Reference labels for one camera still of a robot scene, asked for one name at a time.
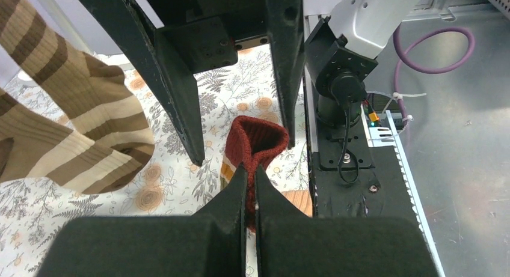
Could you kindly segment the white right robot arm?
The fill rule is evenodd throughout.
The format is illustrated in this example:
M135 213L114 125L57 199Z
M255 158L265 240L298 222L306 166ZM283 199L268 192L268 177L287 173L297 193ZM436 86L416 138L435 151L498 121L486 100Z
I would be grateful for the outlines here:
M295 105L307 70L318 93L339 105L366 97L363 80L420 0L340 0L310 34L304 0L78 0L147 82L172 120L192 163L204 141L195 74L234 65L238 51L268 44L282 122L295 143Z

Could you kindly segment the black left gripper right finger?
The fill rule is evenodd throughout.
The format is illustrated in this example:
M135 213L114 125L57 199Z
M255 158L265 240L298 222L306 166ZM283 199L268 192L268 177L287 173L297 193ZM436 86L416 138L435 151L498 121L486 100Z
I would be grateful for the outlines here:
M254 178L260 276L437 276L420 230L401 218L311 218Z

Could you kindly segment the brown striped sock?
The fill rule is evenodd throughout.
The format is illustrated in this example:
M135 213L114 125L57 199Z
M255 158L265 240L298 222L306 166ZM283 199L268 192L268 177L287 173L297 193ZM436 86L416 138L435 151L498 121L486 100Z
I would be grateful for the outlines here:
M131 182L155 146L123 70L77 50L28 0L1 0L1 46L72 122L51 121L2 91L1 140L14 147L1 181L47 177L84 194Z
M0 145L0 166L1 166L1 172L0 175L2 175L5 171L5 168L7 167L7 162L9 160L10 154L14 147L14 139L13 138L6 138L1 140Z

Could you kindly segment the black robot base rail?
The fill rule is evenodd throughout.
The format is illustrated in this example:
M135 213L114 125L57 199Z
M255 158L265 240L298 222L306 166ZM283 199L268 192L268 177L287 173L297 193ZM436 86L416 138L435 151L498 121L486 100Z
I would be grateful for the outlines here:
M316 118L318 94L306 87L309 184L313 216L321 218L402 218L423 235L438 276L445 272L431 233L399 134L402 117L390 110L382 123L360 116L345 135L340 120L333 126Z

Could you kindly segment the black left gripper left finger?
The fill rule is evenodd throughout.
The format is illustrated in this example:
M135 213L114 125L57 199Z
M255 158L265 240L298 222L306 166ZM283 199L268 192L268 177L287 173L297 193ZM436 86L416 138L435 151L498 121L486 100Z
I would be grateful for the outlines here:
M57 234L38 276L244 276L247 172L193 215L84 217Z

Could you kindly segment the red cuff multicolour sock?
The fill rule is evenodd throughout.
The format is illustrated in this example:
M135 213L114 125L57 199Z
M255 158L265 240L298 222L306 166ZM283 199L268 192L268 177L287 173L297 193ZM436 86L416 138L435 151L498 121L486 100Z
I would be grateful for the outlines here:
M258 167L266 169L288 142L287 130L276 123L244 115L232 122L220 168L221 189L226 188L238 166L243 165L247 171L245 221L252 232L256 231L254 176Z

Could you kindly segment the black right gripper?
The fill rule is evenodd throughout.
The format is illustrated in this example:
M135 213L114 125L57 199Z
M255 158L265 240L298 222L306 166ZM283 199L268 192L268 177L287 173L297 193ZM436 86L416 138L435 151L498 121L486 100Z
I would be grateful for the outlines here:
M142 76L197 166L205 153L193 73L235 64L239 51L270 40L281 122L288 148L295 146L304 71L303 0L147 0L163 23L158 29L136 0L78 1Z

